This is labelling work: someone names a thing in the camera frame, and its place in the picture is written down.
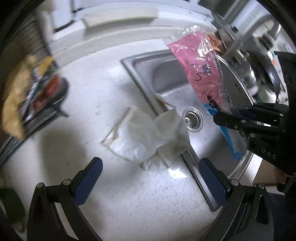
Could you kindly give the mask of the person's right hand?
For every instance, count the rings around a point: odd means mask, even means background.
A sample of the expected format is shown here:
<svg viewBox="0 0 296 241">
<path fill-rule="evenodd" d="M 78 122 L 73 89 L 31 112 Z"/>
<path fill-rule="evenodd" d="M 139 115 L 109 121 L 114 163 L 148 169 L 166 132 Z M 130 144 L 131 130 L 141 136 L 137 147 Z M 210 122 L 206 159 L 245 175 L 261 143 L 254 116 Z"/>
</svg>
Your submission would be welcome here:
<svg viewBox="0 0 296 241">
<path fill-rule="evenodd" d="M 273 168 L 273 174 L 274 174 L 275 181 L 277 183 L 280 183 L 280 184 L 283 184 L 283 185 L 285 185 L 285 183 L 287 181 L 287 178 L 291 177 L 290 175 L 285 174 L 283 171 L 281 171 L 277 167 Z"/>
</svg>

